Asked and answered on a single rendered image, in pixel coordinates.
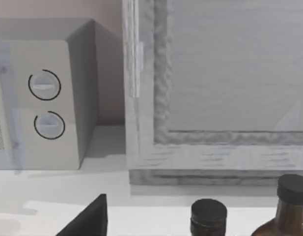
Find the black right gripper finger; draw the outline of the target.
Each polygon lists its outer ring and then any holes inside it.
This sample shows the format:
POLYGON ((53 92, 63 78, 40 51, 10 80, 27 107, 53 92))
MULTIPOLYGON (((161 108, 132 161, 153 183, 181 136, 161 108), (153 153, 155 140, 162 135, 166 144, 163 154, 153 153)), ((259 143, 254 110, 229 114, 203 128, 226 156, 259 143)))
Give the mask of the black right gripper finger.
POLYGON ((55 236, 107 236, 107 195, 100 194, 55 236))

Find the microwave knob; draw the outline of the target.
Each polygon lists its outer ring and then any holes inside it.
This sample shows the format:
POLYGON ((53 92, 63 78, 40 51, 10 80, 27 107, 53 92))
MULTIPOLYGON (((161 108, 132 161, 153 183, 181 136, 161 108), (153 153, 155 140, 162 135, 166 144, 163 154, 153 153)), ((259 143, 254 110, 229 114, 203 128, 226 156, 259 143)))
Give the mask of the microwave knob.
POLYGON ((41 135, 54 138, 61 133, 62 123, 53 114, 44 114, 38 117, 36 127, 41 135))
POLYGON ((56 92, 56 79, 53 75, 42 71, 34 75, 30 82, 33 93, 42 99, 50 99, 56 92))

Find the pale microwave oven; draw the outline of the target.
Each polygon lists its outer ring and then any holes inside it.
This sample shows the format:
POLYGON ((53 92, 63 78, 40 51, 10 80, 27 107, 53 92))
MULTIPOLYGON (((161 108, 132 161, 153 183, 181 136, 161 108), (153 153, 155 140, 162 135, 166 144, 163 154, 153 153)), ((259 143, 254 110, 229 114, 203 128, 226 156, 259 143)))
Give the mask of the pale microwave oven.
POLYGON ((87 18, 0 18, 0 170, 77 170, 99 121, 99 34, 87 18), (56 92, 30 88, 42 71, 56 92), (53 114, 61 133, 48 138, 37 119, 53 114))

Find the brown bottle with black cap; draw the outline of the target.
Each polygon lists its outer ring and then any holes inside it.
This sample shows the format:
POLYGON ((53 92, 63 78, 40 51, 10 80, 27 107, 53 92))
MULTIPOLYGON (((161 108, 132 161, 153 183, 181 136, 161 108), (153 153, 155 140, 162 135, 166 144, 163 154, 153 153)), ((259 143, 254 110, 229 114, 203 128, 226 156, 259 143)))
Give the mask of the brown bottle with black cap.
POLYGON ((280 176, 277 197, 275 217, 259 226, 251 236, 303 236, 303 176, 280 176))

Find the grey cabinet door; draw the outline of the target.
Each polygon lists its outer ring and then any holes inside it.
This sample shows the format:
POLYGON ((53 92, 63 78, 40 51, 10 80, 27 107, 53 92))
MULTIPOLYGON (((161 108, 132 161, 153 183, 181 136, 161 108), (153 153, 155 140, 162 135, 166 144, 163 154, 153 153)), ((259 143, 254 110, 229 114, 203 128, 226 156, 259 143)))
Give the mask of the grey cabinet door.
POLYGON ((303 146, 303 0, 155 0, 154 141, 303 146))

